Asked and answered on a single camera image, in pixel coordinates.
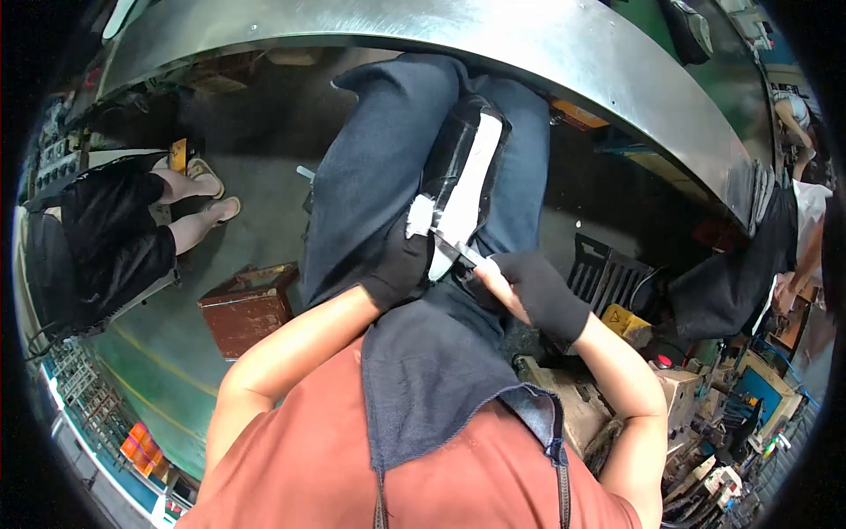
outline yellow floor line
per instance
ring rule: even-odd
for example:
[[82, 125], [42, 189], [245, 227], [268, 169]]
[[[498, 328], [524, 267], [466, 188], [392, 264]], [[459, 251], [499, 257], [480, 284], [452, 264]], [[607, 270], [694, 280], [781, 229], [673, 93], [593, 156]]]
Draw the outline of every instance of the yellow floor line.
[[143, 354], [144, 356], [146, 356], [147, 358], [152, 360], [154, 363], [156, 363], [162, 369], [165, 369], [166, 371], [170, 371], [171, 373], [173, 373], [174, 375], [179, 377], [181, 380], [185, 381], [186, 383], [191, 384], [192, 386], [199, 389], [200, 391], [208, 393], [212, 397], [215, 397], [215, 398], [217, 397], [217, 388], [215, 388], [214, 386], [200, 382], [196, 378], [191, 377], [188, 373], [179, 369], [174, 364], [170, 363], [169, 361], [164, 360], [159, 355], [156, 355], [152, 351], [148, 350], [146, 347], [144, 347], [144, 345], [141, 345], [138, 342], [138, 340], [136, 340], [135, 338], [133, 338], [132, 336], [127, 334], [126, 331], [124, 331], [119, 325], [117, 325], [117, 323], [112, 323], [112, 328], [115, 330], [116, 333], [118, 333], [120, 335], [121, 338], [123, 338], [124, 340], [129, 342], [130, 345], [135, 347], [137, 350], [139, 350], [141, 352], [141, 354]]
[[114, 376], [114, 377], [118, 380], [118, 382], [120, 382], [121, 384], [123, 384], [123, 385], [124, 385], [124, 387], [125, 387], [126, 389], [128, 389], [128, 390], [129, 390], [129, 392], [130, 392], [131, 394], [133, 394], [133, 395], [135, 396], [135, 398], [136, 398], [136, 399], [140, 400], [142, 403], [144, 403], [144, 405], [145, 405], [145, 406], [147, 406], [148, 408], [150, 408], [151, 410], [155, 411], [157, 414], [159, 414], [160, 416], [162, 416], [162, 418], [163, 418], [165, 421], [170, 422], [170, 423], [171, 423], [171, 424], [173, 424], [175, 427], [179, 428], [180, 430], [182, 430], [183, 432], [187, 433], [187, 434], [188, 434], [188, 435], [190, 435], [192, 438], [194, 438], [194, 439], [196, 439], [196, 440], [200, 441], [201, 443], [203, 442], [203, 440], [202, 440], [202, 439], [200, 439], [199, 437], [197, 437], [197, 434], [196, 434], [196, 433], [191, 432], [188, 428], [186, 428], [185, 426], [183, 426], [183, 425], [182, 425], [181, 423], [179, 423], [176, 419], [174, 419], [173, 417], [171, 417], [170, 415], [168, 415], [168, 414], [167, 414], [167, 413], [165, 413], [164, 411], [159, 410], [159, 409], [158, 409], [158, 408], [157, 408], [157, 407], [156, 407], [153, 403], [151, 403], [149, 400], [145, 399], [145, 398], [144, 398], [144, 397], [143, 397], [140, 393], [138, 393], [138, 392], [135, 390], [135, 388], [133, 388], [133, 387], [132, 387], [132, 386], [130, 386], [130, 385], [129, 385], [129, 384], [128, 384], [125, 380], [123, 380], [123, 379], [120, 377], [120, 375], [118, 375], [118, 374], [114, 371], [114, 369], [112, 369], [112, 367], [111, 367], [111, 366], [109, 366], [109, 365], [106, 363], [106, 361], [102, 359], [102, 357], [100, 357], [99, 355], [97, 355], [97, 358], [100, 358], [100, 362], [102, 362], [102, 364], [103, 364], [104, 366], [106, 366], [106, 369], [108, 369], [108, 370], [109, 370], [109, 372], [112, 374], [112, 376]]

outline knife blade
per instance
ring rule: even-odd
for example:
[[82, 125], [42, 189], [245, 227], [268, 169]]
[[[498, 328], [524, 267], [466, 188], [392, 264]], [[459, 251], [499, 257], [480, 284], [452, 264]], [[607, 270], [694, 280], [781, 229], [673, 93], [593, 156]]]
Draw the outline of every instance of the knife blade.
[[480, 266], [482, 263], [486, 262], [485, 257], [479, 255], [479, 253], [465, 243], [461, 242], [460, 240], [449, 240], [447, 239], [446, 235], [440, 229], [435, 228], [434, 226], [430, 227], [429, 230], [435, 234], [435, 236], [443, 242], [444, 245], [449, 246], [453, 250], [457, 251], [459, 254], [464, 256], [465, 259], [470, 261], [474, 267]]

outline sandal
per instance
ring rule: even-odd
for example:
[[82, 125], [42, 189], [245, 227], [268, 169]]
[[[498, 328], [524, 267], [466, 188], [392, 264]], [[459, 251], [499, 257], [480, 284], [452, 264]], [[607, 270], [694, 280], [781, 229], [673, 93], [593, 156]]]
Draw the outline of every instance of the sandal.
[[230, 196], [228, 199], [222, 201], [210, 201], [208, 204], [203, 206], [202, 211], [208, 211], [212, 209], [215, 204], [222, 204], [225, 201], [235, 201], [235, 203], [238, 204], [238, 207], [235, 209], [235, 213], [233, 213], [232, 215], [229, 215], [228, 217], [224, 217], [216, 221], [215, 226], [220, 226], [221, 224], [227, 222], [228, 220], [231, 220], [232, 218], [235, 218], [236, 216], [238, 216], [239, 213], [241, 213], [241, 200], [237, 196]]
[[218, 200], [223, 197], [224, 193], [226, 193], [226, 186], [223, 185], [223, 180], [217, 177], [214, 171], [212, 171], [212, 168], [209, 167], [209, 164], [202, 158], [191, 158], [188, 161], [188, 165], [185, 167], [185, 172], [190, 179], [196, 179], [202, 174], [210, 174], [211, 177], [220, 184], [220, 191], [211, 198], [212, 200]]

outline white shoe sole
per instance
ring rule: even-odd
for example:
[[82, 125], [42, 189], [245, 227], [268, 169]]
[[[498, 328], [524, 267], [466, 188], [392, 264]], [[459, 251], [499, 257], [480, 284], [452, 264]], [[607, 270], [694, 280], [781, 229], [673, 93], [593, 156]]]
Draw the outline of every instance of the white shoe sole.
[[[503, 123], [499, 119], [490, 114], [480, 114], [479, 128], [473, 138], [467, 162], [437, 225], [447, 240], [460, 240], [467, 244], [478, 228], [481, 189], [502, 132]], [[443, 277], [457, 257], [449, 246], [437, 244], [429, 267], [429, 280], [437, 281]]]

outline metal table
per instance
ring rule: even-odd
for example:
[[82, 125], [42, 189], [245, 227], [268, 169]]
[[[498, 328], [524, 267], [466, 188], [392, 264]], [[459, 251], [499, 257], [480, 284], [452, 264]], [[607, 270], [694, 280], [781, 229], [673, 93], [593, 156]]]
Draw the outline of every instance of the metal table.
[[738, 135], [671, 56], [596, 0], [162, 0], [115, 40], [97, 101], [196, 60], [256, 49], [451, 54], [617, 125], [748, 226], [750, 157]]

